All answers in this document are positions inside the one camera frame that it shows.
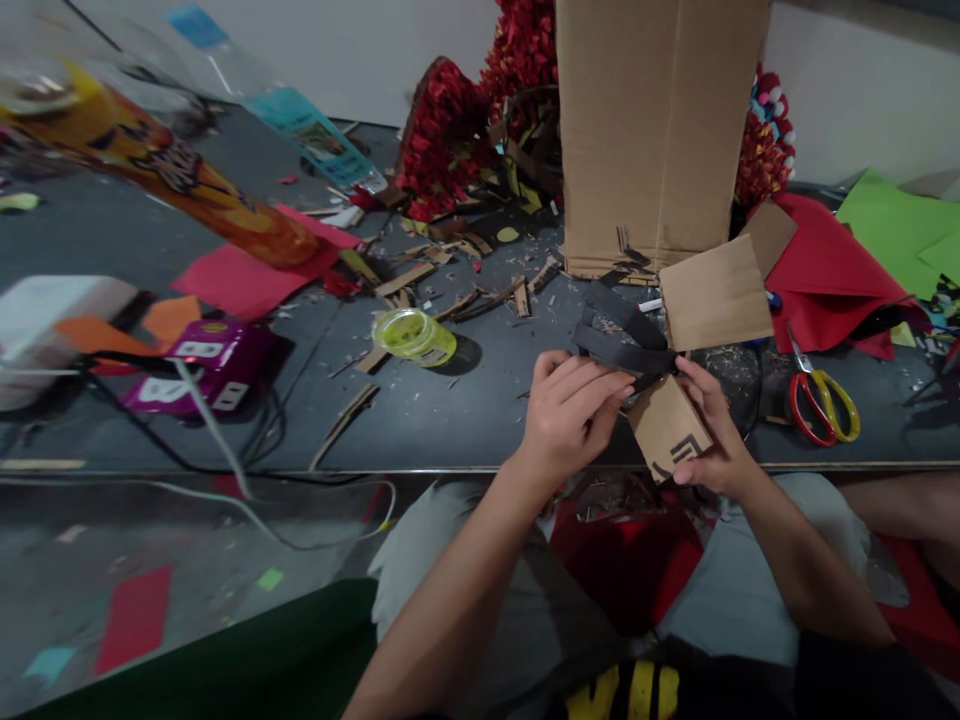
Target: plastic bottle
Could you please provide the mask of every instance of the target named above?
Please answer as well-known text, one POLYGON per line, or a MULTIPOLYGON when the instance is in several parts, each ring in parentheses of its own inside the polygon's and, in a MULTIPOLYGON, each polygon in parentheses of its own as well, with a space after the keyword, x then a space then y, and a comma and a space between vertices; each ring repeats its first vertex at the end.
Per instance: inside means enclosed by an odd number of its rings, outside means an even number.
POLYGON ((457 338, 422 310, 400 308, 381 315, 373 339, 391 355, 420 367, 439 367, 457 351, 457 338))
POLYGON ((183 5, 167 22, 204 52, 230 97, 292 143, 331 182, 344 189, 360 185, 378 193, 383 175, 299 91, 283 84, 259 58, 235 45, 196 5, 183 5))
POLYGON ((277 268, 319 246, 302 225, 240 191, 149 113, 76 65, 0 61, 0 125, 85 167, 130 180, 277 268))

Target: cardboard box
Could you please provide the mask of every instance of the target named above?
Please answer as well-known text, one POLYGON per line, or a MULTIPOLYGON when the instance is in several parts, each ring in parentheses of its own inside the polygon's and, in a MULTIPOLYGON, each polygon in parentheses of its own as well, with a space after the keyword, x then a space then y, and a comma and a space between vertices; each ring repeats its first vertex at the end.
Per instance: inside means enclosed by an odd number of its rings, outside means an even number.
MULTIPOLYGON (((796 229, 785 212, 767 201, 735 240, 664 268, 660 285, 670 347, 683 352, 773 335, 763 280, 796 229)), ((713 445, 672 375, 641 393, 627 419, 658 483, 669 479, 677 464, 713 445)))
POLYGON ((724 243, 769 0, 557 0, 567 271, 724 243))

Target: yellow scissors handle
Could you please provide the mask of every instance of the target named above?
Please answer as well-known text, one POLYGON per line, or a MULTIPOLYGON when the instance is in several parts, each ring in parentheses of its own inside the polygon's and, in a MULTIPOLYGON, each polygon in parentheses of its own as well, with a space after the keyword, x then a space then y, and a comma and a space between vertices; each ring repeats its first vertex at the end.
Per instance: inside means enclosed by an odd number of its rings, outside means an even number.
POLYGON ((817 384, 817 390, 820 391, 820 397, 823 398, 823 411, 827 416, 827 420, 830 421, 830 427, 832 427, 833 431, 837 434, 837 440, 840 442, 853 442, 860 437, 860 413, 857 412, 857 406, 853 404, 853 400, 850 399, 847 392, 837 384, 836 380, 827 375, 823 370, 814 370, 810 373, 810 377, 813 378, 813 381, 817 384), (847 415, 850 416, 849 433, 844 433, 843 430, 840 429, 840 423, 837 421, 837 411, 833 406, 831 390, 840 398, 840 402, 843 403, 843 406, 847 410, 847 415))

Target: person's left hand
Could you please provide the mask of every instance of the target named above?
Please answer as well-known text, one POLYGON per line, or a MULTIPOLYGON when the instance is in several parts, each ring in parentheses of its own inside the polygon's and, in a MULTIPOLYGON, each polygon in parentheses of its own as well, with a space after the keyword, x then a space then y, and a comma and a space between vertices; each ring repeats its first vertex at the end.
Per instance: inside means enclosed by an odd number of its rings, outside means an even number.
POLYGON ((526 486, 546 501, 610 443, 620 403, 634 377, 566 350, 537 358, 523 442, 508 461, 526 486))

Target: hand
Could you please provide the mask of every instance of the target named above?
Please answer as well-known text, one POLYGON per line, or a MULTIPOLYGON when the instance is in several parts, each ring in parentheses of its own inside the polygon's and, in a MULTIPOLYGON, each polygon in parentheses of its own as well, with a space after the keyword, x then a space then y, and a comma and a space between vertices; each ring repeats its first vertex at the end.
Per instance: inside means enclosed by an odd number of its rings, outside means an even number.
POLYGON ((673 479, 678 485, 705 485, 715 493, 740 500, 758 473, 763 473, 733 424, 720 383, 683 356, 677 356, 677 369, 686 375, 677 381, 700 409, 714 446, 695 460, 677 465, 673 479))
POLYGON ((542 503, 610 443, 634 378, 566 350, 537 358, 523 442, 508 461, 542 503))

